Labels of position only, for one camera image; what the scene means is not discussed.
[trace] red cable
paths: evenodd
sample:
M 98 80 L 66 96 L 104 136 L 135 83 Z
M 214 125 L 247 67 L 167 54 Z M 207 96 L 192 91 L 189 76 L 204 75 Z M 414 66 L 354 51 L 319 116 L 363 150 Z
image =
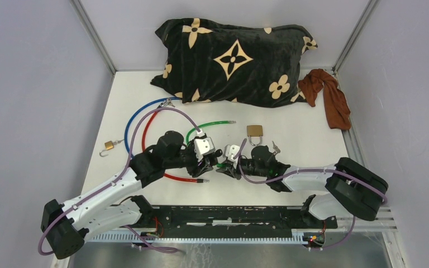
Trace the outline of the red cable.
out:
M 145 150 L 145 136 L 147 136 L 147 130 L 149 130 L 149 126 L 152 123 L 152 121 L 154 120 L 155 116 L 158 114 L 159 112 L 155 112 L 154 114 L 152 114 L 152 116 L 150 117 L 149 121 L 147 122 L 147 125 L 145 125 L 144 128 L 144 132 L 142 133 L 142 151 Z M 187 183 L 197 183 L 198 181 L 196 179 L 187 179 L 187 178 L 180 178 L 177 176 L 173 176 L 170 174 L 165 173 L 164 174 L 165 177 L 172 179 L 172 180 L 177 180 L 177 181 L 185 181 Z

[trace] white wall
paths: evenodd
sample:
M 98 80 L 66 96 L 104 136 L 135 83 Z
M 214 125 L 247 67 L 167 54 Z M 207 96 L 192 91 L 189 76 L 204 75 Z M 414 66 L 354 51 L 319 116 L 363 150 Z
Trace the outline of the white wall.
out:
M 429 1 L 381 1 L 340 69 L 369 167 L 410 267 L 429 267 Z
M 304 26 L 318 49 L 302 68 L 332 67 L 368 0 L 82 0 L 118 70 L 160 70 L 167 50 L 154 31 L 170 18 L 198 17 L 246 27 Z
M 0 1 L 0 267 L 50 265 L 43 207 L 81 190 L 111 79 L 68 0 Z

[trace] black pillow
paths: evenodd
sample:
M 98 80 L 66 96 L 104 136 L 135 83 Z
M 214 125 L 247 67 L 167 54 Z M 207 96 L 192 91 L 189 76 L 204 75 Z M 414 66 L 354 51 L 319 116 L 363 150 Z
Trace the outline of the black pillow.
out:
M 246 28 L 210 20 L 168 20 L 155 31 L 168 49 L 151 84 L 186 102 L 228 100 L 261 107 L 305 102 L 300 57 L 318 46 L 305 28 Z

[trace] towel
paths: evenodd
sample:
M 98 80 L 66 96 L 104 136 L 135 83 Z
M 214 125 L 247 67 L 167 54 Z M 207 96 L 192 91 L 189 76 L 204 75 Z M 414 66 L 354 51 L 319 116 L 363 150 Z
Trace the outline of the towel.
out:
M 298 82 L 298 87 L 305 95 L 311 107 L 315 107 L 318 92 L 325 87 L 323 98 L 325 100 L 326 120 L 330 128 L 349 130 L 351 111 L 346 103 L 345 95 L 338 89 L 338 82 L 329 73 L 322 69 L 315 69 Z

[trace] small key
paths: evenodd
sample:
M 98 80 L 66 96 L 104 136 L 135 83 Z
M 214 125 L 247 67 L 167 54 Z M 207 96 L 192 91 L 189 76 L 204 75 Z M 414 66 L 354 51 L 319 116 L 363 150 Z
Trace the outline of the small key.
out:
M 108 156 L 108 154 L 103 154 L 103 152 L 109 151 L 114 148 L 114 146 L 118 145 L 119 143 L 123 142 L 124 140 L 118 140 L 118 141 L 108 141 L 104 143 L 104 150 L 101 150 L 99 152 L 100 157 Z
M 247 137 L 249 138 L 249 143 L 253 146 L 261 145 L 262 136 L 264 135 L 264 131 L 261 125 L 251 125 L 247 126 Z M 259 137 L 260 141 L 258 144 L 254 144 L 251 140 L 251 137 Z
M 272 144 L 273 144 L 272 148 L 274 149 L 273 155 L 279 154 L 280 153 L 279 147 L 277 147 L 277 145 L 275 145 L 274 141 L 272 141 Z

